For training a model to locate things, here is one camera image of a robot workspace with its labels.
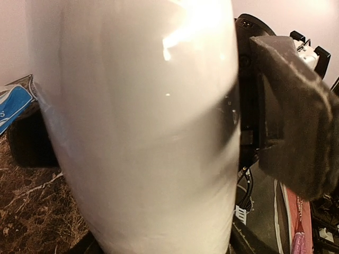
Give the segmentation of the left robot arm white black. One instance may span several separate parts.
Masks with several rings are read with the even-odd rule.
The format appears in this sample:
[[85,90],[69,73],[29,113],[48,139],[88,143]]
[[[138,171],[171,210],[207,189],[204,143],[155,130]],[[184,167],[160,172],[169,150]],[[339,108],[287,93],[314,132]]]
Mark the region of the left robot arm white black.
[[331,55],[258,18],[235,21],[241,112],[240,167],[258,163],[306,200],[338,189],[338,94],[323,79]]

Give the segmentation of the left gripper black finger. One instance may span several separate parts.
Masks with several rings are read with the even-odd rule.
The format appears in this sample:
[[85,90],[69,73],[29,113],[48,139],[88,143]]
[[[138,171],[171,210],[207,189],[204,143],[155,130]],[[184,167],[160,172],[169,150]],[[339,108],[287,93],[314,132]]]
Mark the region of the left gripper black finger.
[[338,97],[298,56],[290,37],[250,38],[264,86],[259,167],[307,201],[338,184]]

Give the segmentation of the blue racket bag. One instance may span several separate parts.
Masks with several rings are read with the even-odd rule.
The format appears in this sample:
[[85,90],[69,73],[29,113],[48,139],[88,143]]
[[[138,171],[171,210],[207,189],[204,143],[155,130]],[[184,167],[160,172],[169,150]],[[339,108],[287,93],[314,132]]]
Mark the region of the blue racket bag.
[[26,110],[32,95],[21,85],[1,86],[1,134]]

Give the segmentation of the white shuttlecock tube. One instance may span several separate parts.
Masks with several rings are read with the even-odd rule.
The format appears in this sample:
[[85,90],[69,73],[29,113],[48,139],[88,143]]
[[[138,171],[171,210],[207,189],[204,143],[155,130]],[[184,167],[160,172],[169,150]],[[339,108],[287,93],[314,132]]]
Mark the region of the white shuttlecock tube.
[[40,108],[105,253],[226,253],[240,143],[231,1],[26,1]]

